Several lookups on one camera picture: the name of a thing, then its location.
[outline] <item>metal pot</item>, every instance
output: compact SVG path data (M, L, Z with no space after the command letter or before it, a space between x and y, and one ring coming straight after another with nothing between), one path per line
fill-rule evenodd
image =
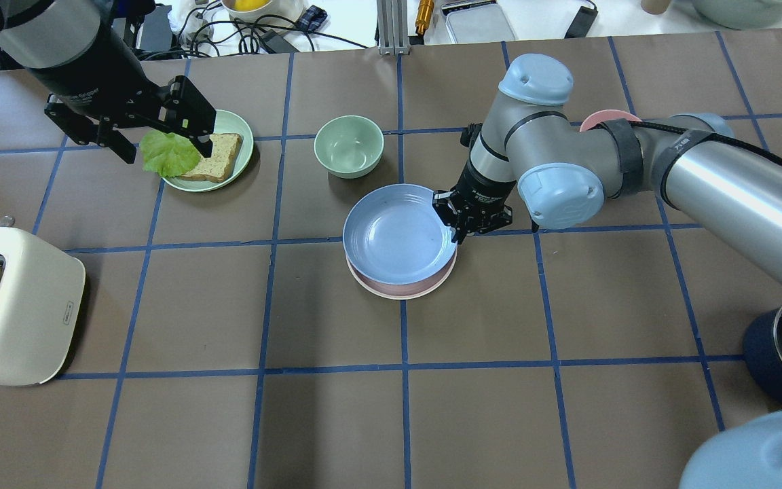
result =
M692 0L692 6L730 29L758 29L782 20L782 0Z

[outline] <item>lemon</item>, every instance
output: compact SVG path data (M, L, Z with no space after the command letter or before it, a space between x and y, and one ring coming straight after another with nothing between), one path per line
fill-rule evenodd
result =
M249 12L249 10L255 10L263 7L270 0L235 0L234 10L240 10L240 12Z

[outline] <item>pink plate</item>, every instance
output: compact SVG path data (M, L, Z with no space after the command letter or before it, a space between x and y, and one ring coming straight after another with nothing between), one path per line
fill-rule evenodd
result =
M448 260L448 263L446 263L437 273L413 284L406 285L391 285L376 282L358 272L348 259L346 259L346 264L348 270L352 273L352 276L354 276L354 279L367 289L367 291L371 291L379 297L390 298L391 300L410 300L410 298L421 297L435 291L446 281L446 278L451 275L451 270L454 268L454 263L456 261L457 250L455 249L451 259Z
M578 130L584 132L585 130L596 127L596 124L611 120L641 122L638 117L635 117L635 115L630 114L629 112L618 111L617 109L605 109L605 111L593 112L593 114L588 115L587 118L581 123L581 127L579 127Z

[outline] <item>green bowl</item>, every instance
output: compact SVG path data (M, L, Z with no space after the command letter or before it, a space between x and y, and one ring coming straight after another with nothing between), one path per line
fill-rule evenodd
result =
M385 138L375 122L360 115L343 115L322 126L314 149L319 163L341 179L357 179L379 164Z

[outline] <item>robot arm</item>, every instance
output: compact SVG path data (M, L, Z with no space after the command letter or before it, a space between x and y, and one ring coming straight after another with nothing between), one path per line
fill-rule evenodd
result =
M782 284L782 166L727 143L716 115L674 115L655 124L608 121L580 132L562 114L573 86L553 58L512 62L457 185L434 208L455 241L511 222L517 182L534 229L567 228L598 213L606 196L660 192ZM666 129L682 128L682 135Z
M0 0L0 47L50 89L44 112L78 145L133 163L136 148L118 129L148 126L210 155L213 106L183 75L149 81L90 0Z

